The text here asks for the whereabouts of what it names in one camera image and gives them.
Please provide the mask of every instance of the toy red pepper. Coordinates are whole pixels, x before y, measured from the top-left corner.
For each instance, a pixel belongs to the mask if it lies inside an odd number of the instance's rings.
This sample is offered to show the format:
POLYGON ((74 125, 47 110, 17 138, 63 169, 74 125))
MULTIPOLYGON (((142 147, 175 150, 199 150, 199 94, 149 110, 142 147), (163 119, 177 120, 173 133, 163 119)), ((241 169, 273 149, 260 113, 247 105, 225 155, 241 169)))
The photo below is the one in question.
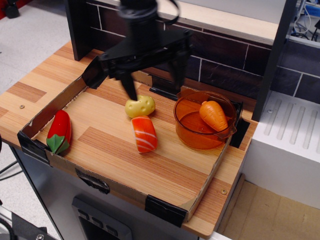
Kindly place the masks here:
POLYGON ((48 132, 46 144, 54 154, 59 154, 70 146, 71 121, 68 113, 63 110, 56 112, 48 132))

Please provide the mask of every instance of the wood grain surface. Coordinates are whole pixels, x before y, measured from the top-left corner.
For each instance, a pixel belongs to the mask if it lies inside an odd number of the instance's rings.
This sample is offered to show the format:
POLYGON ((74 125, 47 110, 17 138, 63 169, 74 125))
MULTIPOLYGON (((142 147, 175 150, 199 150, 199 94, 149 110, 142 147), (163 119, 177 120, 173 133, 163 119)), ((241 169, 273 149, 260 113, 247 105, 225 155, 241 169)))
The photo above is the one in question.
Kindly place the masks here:
MULTIPOLYGON (((2 140, 21 149, 17 133, 52 99, 77 79, 100 52, 93 50, 81 61, 73 59, 67 43, 0 96, 2 140)), ((137 73, 150 82, 147 74, 137 73)), ((221 148, 195 150, 185 146, 175 132, 175 102, 149 91, 136 82, 137 92, 152 96, 156 111, 150 115, 158 136, 155 152, 139 154, 124 111, 128 99, 114 79, 105 80, 98 90, 87 89, 66 111, 72 122, 71 148, 64 153, 69 161, 108 177, 137 191, 161 197, 176 206, 185 206, 199 195, 221 148)), ((257 123, 251 122, 240 148, 228 146, 212 182, 193 217, 182 228, 208 239, 217 229, 230 192, 236 185, 239 169, 257 123)), ((36 138, 45 143, 48 125, 36 138)))

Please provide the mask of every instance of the toy carrot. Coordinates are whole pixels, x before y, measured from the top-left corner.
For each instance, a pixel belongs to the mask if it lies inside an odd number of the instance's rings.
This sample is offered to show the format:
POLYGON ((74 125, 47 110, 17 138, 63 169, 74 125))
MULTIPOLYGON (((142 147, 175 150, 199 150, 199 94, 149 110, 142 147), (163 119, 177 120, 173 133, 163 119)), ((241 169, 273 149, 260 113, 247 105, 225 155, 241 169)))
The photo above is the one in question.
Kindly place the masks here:
POLYGON ((206 124, 218 132, 228 127, 224 110, 216 101, 204 101, 200 107, 199 114, 206 124))
POLYGON ((56 112, 49 129, 46 144, 54 154, 59 154, 70 146, 71 121, 67 112, 56 112))

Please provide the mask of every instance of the orange glass bowl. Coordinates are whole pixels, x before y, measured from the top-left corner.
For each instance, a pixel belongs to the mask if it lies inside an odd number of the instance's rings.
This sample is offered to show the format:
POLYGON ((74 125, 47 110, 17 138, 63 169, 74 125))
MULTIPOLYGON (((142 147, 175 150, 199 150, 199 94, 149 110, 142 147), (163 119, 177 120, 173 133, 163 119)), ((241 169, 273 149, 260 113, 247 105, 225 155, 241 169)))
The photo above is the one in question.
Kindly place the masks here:
POLYGON ((214 149, 225 143, 228 137, 236 131, 235 123, 237 111, 234 105, 225 96, 212 91, 187 90, 174 106, 175 130, 183 143, 194 149, 214 149), (222 107, 227 119, 228 127, 216 131, 207 125, 199 114, 204 101, 216 101, 222 107))

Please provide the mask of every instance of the sushi nigiri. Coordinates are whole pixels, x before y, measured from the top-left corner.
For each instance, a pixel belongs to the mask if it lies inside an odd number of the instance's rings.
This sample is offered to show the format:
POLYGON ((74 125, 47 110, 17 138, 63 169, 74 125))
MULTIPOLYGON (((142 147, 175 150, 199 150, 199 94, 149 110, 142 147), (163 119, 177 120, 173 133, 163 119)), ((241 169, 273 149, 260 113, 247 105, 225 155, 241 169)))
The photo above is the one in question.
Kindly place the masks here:
POLYGON ((148 116, 131 119, 135 144, 139 153, 152 152, 157 148, 158 140, 154 125, 148 116))

